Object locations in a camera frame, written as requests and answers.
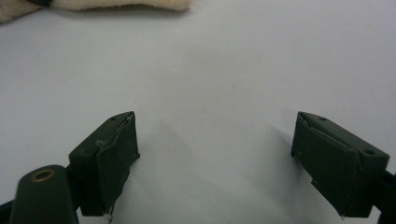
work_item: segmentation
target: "brass insert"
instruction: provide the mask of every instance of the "brass insert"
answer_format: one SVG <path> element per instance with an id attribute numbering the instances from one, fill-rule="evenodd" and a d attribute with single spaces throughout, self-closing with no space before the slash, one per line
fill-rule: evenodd
<path id="1" fill-rule="evenodd" d="M 30 178 L 33 182 L 39 183 L 52 178 L 55 175 L 55 171 L 52 169 L 44 169 L 35 172 Z"/>

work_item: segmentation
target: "hole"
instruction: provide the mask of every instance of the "hole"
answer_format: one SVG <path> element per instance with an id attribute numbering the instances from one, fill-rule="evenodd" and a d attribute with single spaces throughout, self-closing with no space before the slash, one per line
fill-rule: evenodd
<path id="1" fill-rule="evenodd" d="M 370 150 L 370 149 L 364 149 L 363 150 L 366 154 L 369 154 L 369 155 L 374 155 L 375 153 L 372 151 L 372 150 Z"/>
<path id="2" fill-rule="evenodd" d="M 55 171 L 53 171 L 52 169 L 44 169 L 33 174 L 31 180 L 33 182 L 42 182 L 52 178 L 54 175 Z"/>
<path id="3" fill-rule="evenodd" d="M 43 179 L 43 178 L 47 178 L 50 175 L 49 171 L 45 171 L 43 173 L 40 173 L 38 175 L 35 176 L 35 178 L 37 179 Z"/>

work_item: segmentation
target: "fur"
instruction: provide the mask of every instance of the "fur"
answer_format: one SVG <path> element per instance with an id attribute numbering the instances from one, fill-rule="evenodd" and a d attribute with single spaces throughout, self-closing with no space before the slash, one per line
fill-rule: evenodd
<path id="1" fill-rule="evenodd" d="M 127 5 L 147 5 L 173 10 L 186 9 L 191 0 L 53 0 L 51 7 L 68 10 L 84 10 L 96 7 L 121 7 Z M 12 21 L 43 7 L 27 0 L 0 0 L 0 23 Z"/>

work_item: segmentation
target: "small hole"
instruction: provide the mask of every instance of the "small hole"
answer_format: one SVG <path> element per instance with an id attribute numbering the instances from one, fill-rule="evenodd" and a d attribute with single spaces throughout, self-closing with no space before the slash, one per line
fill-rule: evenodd
<path id="1" fill-rule="evenodd" d="M 49 175 L 50 175 L 49 171 L 44 171 L 43 173 L 40 173 L 40 174 L 36 175 L 35 178 L 43 179 L 43 178 L 47 178 Z"/>
<path id="2" fill-rule="evenodd" d="M 45 169 L 45 170 L 41 170 L 41 171 L 38 171 L 35 174 L 33 174 L 32 177 L 31 177 L 31 180 L 33 182 L 42 182 L 42 181 L 50 179 L 54 175 L 55 175 L 55 171 L 54 170 Z"/>
<path id="3" fill-rule="evenodd" d="M 370 149 L 364 149 L 364 152 L 369 155 L 374 155 L 375 153 Z"/>

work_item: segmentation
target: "white surface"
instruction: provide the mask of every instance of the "white surface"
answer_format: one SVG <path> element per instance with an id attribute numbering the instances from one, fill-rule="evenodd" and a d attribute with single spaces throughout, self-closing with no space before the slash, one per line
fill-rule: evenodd
<path id="1" fill-rule="evenodd" d="M 133 110 L 142 157 L 114 223 L 342 221 L 290 156 L 297 111 L 386 151 L 396 171 L 394 1 L 195 0 L 46 9 L 0 27 L 0 203 Z M 81 223 L 106 223 L 82 217 Z"/>

